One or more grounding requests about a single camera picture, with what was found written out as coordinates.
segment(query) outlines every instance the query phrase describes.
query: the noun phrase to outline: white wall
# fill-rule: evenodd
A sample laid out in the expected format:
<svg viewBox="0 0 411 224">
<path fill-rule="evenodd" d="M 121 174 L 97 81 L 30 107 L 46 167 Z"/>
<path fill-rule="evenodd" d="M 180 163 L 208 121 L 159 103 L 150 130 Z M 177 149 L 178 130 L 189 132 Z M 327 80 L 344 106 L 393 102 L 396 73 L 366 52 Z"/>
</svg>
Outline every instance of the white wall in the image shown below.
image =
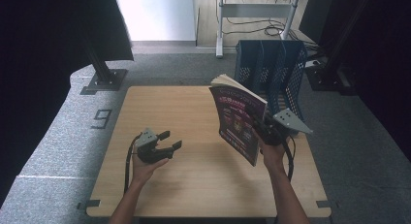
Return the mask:
<svg viewBox="0 0 411 224">
<path fill-rule="evenodd" d="M 117 0 L 131 41 L 195 41 L 193 0 Z"/>
</svg>

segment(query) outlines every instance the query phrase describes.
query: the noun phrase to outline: human hand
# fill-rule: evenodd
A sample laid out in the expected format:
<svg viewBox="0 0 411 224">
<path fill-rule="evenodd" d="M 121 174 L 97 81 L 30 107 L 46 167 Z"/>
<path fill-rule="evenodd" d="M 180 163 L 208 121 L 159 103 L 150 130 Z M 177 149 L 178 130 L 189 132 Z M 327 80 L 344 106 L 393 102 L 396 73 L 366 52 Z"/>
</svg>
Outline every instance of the human hand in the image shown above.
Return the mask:
<svg viewBox="0 0 411 224">
<path fill-rule="evenodd" d="M 283 145 L 266 144 L 255 129 L 253 129 L 253 134 L 258 140 L 260 149 L 263 151 L 264 165 L 269 170 L 269 173 L 283 172 L 283 157 L 285 153 Z"/>
<path fill-rule="evenodd" d="M 153 176 L 154 171 L 169 162 L 168 158 L 162 159 L 153 164 L 144 163 L 137 154 L 133 154 L 133 179 L 132 184 L 143 187 Z"/>
</svg>

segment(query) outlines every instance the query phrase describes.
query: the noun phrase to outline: wrist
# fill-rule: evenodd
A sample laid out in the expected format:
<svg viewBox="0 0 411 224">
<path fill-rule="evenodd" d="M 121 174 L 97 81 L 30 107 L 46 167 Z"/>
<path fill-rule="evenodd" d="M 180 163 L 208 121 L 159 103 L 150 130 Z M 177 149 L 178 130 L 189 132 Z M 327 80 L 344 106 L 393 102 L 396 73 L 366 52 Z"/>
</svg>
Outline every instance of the wrist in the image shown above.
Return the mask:
<svg viewBox="0 0 411 224">
<path fill-rule="evenodd" d="M 267 166 L 267 169 L 269 171 L 269 176 L 271 177 L 286 175 L 282 162 L 272 163 L 271 165 Z"/>
<path fill-rule="evenodd" d="M 145 185 L 145 181 L 139 179 L 132 179 L 130 183 L 130 187 L 142 189 Z"/>
</svg>

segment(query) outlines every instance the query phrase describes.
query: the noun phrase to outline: metal stand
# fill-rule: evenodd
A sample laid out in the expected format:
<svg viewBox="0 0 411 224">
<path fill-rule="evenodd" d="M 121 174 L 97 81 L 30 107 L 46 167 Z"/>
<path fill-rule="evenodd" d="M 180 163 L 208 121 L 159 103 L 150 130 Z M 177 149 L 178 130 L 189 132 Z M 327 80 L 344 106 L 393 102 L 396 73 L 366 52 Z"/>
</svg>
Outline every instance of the metal stand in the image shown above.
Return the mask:
<svg viewBox="0 0 411 224">
<path fill-rule="evenodd" d="M 355 82 L 351 68 L 341 64 L 343 50 L 351 31 L 359 19 L 368 0 L 361 0 L 354 14 L 345 24 L 341 36 L 332 50 L 329 61 L 325 65 L 306 67 L 305 72 L 313 90 L 318 91 L 339 91 L 341 95 L 356 95 Z"/>
<path fill-rule="evenodd" d="M 284 31 L 280 34 L 281 40 L 286 40 L 298 3 L 299 0 L 293 0 L 291 4 L 224 4 L 224 0 L 220 0 L 216 57 L 223 57 L 223 17 L 286 18 Z"/>
<path fill-rule="evenodd" d="M 82 39 L 82 45 L 87 53 L 91 64 L 96 70 L 96 74 L 91 79 L 90 84 L 85 86 L 80 95 L 95 95 L 97 91 L 117 91 L 120 88 L 123 79 L 127 75 L 126 69 L 110 70 L 106 62 L 101 60 L 91 44 L 87 33 L 79 27 L 79 35 Z"/>
</svg>

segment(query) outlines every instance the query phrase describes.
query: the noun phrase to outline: human arm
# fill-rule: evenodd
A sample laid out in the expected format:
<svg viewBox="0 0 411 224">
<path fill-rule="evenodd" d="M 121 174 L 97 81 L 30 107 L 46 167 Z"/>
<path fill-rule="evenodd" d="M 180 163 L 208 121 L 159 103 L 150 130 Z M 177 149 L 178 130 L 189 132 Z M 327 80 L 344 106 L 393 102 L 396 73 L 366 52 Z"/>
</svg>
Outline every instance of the human arm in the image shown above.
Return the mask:
<svg viewBox="0 0 411 224">
<path fill-rule="evenodd" d="M 154 164 L 145 164 L 136 154 L 133 154 L 133 179 L 127 192 L 124 194 L 109 223 L 131 223 L 142 187 L 151 178 L 154 171 L 165 165 L 169 159 L 162 159 Z"/>
<path fill-rule="evenodd" d="M 290 180 L 285 173 L 283 164 L 285 150 L 283 145 L 265 144 L 256 131 L 254 131 L 254 135 L 259 141 L 259 146 L 264 154 L 264 164 L 269 171 L 279 223 L 309 223 L 300 201 L 291 186 Z"/>
</svg>

